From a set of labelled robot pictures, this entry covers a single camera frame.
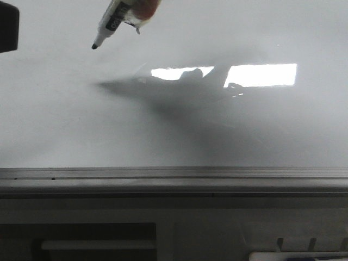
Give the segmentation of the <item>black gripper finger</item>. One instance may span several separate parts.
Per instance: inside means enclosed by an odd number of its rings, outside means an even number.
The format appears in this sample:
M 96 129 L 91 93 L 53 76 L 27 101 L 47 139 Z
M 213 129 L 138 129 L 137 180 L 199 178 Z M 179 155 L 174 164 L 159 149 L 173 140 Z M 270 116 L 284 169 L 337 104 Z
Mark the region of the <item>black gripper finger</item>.
M 20 11 L 17 7 L 1 2 L 0 13 L 1 53 L 17 50 L 20 23 Z

